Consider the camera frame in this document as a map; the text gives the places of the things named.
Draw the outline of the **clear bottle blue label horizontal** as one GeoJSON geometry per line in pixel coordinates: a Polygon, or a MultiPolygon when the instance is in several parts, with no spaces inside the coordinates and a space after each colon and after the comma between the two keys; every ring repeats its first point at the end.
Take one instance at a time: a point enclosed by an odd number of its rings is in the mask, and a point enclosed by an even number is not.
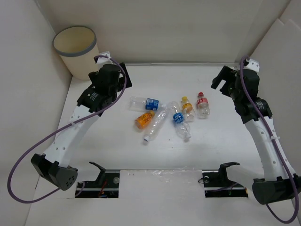
{"type": "Polygon", "coordinates": [[[159,108],[166,108],[166,104],[153,98],[130,97],[129,109],[133,111],[157,111],[159,108]]]}

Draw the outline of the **clear bottle red cap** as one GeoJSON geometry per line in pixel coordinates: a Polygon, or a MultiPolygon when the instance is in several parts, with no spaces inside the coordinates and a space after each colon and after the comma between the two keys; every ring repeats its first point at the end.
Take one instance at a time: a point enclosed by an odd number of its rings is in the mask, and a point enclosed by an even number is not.
{"type": "Polygon", "coordinates": [[[198,99],[196,102],[198,117],[201,119],[206,119],[210,115],[209,102],[204,96],[203,92],[198,93],[198,99]]]}

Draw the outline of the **orange bottle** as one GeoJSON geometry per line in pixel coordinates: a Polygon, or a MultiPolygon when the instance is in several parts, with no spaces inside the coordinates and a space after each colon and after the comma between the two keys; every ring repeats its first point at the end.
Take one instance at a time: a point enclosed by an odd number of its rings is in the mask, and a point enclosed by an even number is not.
{"type": "Polygon", "coordinates": [[[148,112],[142,114],[137,119],[135,119],[136,127],[138,129],[144,129],[146,126],[149,125],[149,123],[152,121],[154,116],[155,116],[154,111],[148,111],[148,112]]]}

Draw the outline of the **clear bottle white cap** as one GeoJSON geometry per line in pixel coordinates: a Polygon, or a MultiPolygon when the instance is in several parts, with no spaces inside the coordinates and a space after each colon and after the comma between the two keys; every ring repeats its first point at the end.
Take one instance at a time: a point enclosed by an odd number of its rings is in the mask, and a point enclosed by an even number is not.
{"type": "Polygon", "coordinates": [[[160,132],[160,129],[164,125],[165,120],[168,116],[168,109],[167,108],[159,108],[158,112],[155,115],[155,118],[152,120],[151,124],[146,130],[144,134],[143,141],[148,143],[154,140],[160,132]]]}

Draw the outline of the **clear bottle yellow cap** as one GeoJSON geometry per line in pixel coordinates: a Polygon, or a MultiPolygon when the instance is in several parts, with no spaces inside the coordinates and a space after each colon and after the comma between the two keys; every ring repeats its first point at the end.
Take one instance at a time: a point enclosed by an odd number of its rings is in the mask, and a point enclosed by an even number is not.
{"type": "Polygon", "coordinates": [[[195,111],[191,102],[188,100],[186,96],[182,97],[181,100],[182,105],[182,113],[187,122],[193,122],[195,120],[195,111]]]}

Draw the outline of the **clear bottle blue label diagonal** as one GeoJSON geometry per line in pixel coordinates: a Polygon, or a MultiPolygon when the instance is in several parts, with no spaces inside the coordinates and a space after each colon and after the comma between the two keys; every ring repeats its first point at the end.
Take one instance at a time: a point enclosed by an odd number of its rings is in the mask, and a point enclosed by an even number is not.
{"type": "Polygon", "coordinates": [[[188,142],[191,138],[190,126],[185,121],[184,115],[180,109],[179,104],[176,101],[171,101],[167,104],[167,108],[171,113],[174,121],[174,126],[177,135],[184,141],[188,142]]]}

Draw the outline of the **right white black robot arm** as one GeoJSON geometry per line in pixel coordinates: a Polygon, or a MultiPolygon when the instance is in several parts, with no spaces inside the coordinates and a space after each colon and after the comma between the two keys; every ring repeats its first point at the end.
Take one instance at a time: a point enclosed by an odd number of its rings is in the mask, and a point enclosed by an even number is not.
{"type": "Polygon", "coordinates": [[[301,178],[285,157],[274,131],[268,103],[257,96],[260,81],[257,71],[248,67],[236,71],[224,66],[213,79],[211,87],[216,89],[221,81],[225,81],[221,93],[231,97],[236,112],[252,136],[263,174],[244,168],[237,162],[224,163],[217,174],[219,183],[227,186],[236,182],[250,189],[262,205],[298,197],[301,178]]]}

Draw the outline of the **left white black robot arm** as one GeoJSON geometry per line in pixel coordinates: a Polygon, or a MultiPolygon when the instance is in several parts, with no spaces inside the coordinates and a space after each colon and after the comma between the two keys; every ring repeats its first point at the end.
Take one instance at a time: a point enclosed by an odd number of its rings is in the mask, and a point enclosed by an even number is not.
{"type": "Polygon", "coordinates": [[[60,190],[68,190],[75,183],[78,170],[69,165],[72,153],[104,109],[117,99],[125,83],[121,73],[121,68],[113,64],[90,73],[92,84],[78,98],[70,126],[58,133],[43,154],[36,153],[31,158],[38,174],[60,190]]]}

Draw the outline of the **cream bin with grey rim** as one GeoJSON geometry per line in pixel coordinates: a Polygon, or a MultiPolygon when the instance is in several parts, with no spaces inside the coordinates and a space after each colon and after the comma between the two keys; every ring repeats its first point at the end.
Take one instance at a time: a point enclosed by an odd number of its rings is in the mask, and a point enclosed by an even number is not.
{"type": "Polygon", "coordinates": [[[88,74],[98,70],[94,56],[98,55],[95,32],[86,26],[71,26],[53,38],[53,47],[73,77],[87,81],[88,74]]]}

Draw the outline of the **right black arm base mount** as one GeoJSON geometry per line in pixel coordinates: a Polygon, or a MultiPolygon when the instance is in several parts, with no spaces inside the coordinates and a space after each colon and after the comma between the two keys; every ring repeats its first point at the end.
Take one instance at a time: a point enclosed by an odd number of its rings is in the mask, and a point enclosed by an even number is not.
{"type": "Polygon", "coordinates": [[[248,198],[247,189],[228,179],[226,169],[239,165],[237,162],[223,163],[219,169],[203,169],[198,183],[204,186],[206,198],[248,198]]]}

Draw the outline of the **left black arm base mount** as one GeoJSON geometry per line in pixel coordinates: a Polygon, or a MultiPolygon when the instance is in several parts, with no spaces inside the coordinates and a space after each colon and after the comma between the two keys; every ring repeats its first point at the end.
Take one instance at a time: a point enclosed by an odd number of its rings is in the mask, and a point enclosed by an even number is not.
{"type": "Polygon", "coordinates": [[[93,181],[77,183],[75,198],[118,198],[120,170],[105,169],[93,161],[89,163],[99,169],[99,174],[93,181]]]}

